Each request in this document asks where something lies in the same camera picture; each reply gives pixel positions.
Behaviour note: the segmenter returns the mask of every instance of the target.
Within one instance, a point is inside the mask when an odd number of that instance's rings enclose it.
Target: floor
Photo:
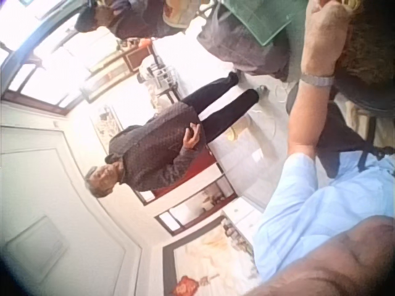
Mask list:
[[[203,23],[203,20],[196,19],[185,35],[166,37],[154,43],[164,63],[173,66],[178,73],[183,96],[217,78],[227,76],[232,69],[232,64],[210,55],[196,41]],[[295,52],[301,51],[302,44],[299,40],[300,38],[295,38],[292,41]],[[298,77],[297,65],[300,64],[300,59],[297,54],[291,57],[291,64],[290,76]],[[248,111],[247,114],[252,119],[250,127],[237,140],[230,141],[223,134],[209,145],[236,192],[261,208],[265,208],[270,200],[286,159],[288,115],[285,100],[293,84],[294,82],[282,83],[270,76],[245,75],[239,85],[201,114],[201,119],[205,118],[236,99],[245,89],[257,88],[260,85],[268,88],[268,96],[261,97],[259,103]],[[320,184],[327,184],[323,169],[319,164],[318,167]]]

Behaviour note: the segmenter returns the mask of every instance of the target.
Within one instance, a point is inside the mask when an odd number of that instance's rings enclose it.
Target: person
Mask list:
[[[115,37],[161,38],[182,29],[168,26],[163,21],[164,0],[114,0],[110,6],[96,3],[82,8],[75,29],[80,33],[107,27]]]
[[[85,176],[92,195],[105,197],[117,183],[144,192],[181,179],[206,144],[258,103],[259,93],[248,89],[200,121],[198,115],[238,82],[238,74],[231,72],[171,105],[144,126],[129,126],[116,135],[109,144],[107,165],[94,166]]]
[[[246,296],[395,295],[394,230],[392,218],[367,218]]]
[[[254,236],[254,259],[264,282],[364,219],[394,216],[393,160],[369,153],[360,171],[364,140],[329,102],[350,14],[335,0],[310,0],[307,6],[302,76],[289,118],[288,158]],[[347,145],[337,147],[342,141]],[[335,177],[321,189],[316,155]]]

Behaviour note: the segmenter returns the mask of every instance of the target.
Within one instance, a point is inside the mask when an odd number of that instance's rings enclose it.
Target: door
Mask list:
[[[141,248],[85,189],[60,131],[1,128],[0,247],[32,295],[135,294]]]

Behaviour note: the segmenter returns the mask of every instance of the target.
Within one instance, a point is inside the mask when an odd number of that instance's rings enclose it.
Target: wristwatch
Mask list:
[[[335,77],[334,76],[319,77],[319,76],[312,76],[312,75],[302,73],[301,80],[307,84],[316,86],[318,88],[325,88],[327,86],[333,85]]]

